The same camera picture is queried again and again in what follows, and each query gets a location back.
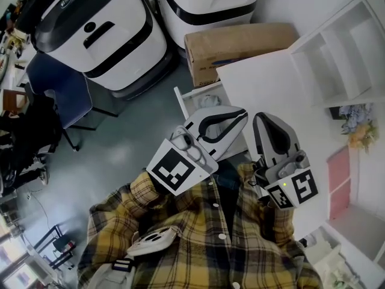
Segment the shirt button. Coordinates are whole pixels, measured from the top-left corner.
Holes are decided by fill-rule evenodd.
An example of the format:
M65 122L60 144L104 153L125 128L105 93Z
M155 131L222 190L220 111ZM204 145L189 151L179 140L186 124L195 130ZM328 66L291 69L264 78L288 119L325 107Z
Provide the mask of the shirt button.
M233 288L234 289L240 289L241 285L239 285L237 282L233 282Z

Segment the chair leg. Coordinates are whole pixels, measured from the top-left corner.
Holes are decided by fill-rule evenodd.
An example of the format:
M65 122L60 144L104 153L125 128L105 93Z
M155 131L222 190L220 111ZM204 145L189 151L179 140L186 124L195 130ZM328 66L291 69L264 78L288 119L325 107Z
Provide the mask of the chair leg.
M110 117L118 118L117 114L110 113L109 111L105 111L105 110L100 109L100 108L92 107L92 110L96 111L97 113L102 113L102 114L106 114L107 116L110 116Z
M84 131L96 131L96 128L89 128L87 126L71 125L69 128L83 129Z
M65 129L62 130L63 131L63 135L65 136L65 138L67 139L68 143L70 144L71 148L73 149L74 152L77 152L80 150L80 147L79 146L74 146L70 137L68 136L67 132Z

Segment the white plastic part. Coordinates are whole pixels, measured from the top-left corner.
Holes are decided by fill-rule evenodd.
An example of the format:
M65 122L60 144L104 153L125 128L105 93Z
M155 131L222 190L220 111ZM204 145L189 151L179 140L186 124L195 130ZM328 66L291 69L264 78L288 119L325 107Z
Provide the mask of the white plastic part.
M174 92L175 92L175 95L176 95L176 99L178 100L178 103L179 103L179 106L180 106L180 109L182 110L182 113L183 113L183 116L185 117L185 119L187 120L189 118L189 114L188 114L188 111L187 111L187 108L186 108L186 105L185 105L185 101L183 99L183 96L182 94L180 93L180 90L178 87L175 87L174 88Z
M131 267L130 272L124 272L113 270L111 263L103 264L92 276L87 289L130 289L135 272L135 266Z
M172 227L158 229L137 240L127 250L127 254L129 256L141 256L159 252L168 248L174 242L176 236L176 231Z

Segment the cable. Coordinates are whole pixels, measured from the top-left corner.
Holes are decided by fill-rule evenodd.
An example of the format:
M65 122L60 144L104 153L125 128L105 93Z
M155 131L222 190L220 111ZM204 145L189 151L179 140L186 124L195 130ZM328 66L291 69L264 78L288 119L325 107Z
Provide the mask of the cable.
M43 205L42 205L42 203L35 197L35 195L31 192L31 196L33 197L33 198L35 198L35 200L38 202L38 204L41 206L41 208L43 209L43 212L44 212L44 214L45 214L45 216L46 216L46 218L47 218L47 227L48 227L48 231L50 231L51 230L51 227L49 226L49 220L48 220L48 215L47 215L47 213L46 213L46 210L44 209L44 207L43 207Z
M30 193L38 193L38 192L40 192L40 191L42 191L43 189L41 189L41 190L29 190L28 189L28 191L30 192Z

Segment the navy blue chair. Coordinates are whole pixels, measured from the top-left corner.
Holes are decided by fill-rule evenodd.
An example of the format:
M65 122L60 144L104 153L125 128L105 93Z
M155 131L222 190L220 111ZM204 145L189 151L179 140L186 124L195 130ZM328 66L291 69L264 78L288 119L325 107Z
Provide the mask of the navy blue chair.
M94 128L73 125L91 110L112 117L118 116L94 107L84 75L47 54L38 52L27 66L26 72L34 94L42 95L47 90L55 92L63 135L74 151L78 151L79 146L72 144L65 129L72 127L94 131Z

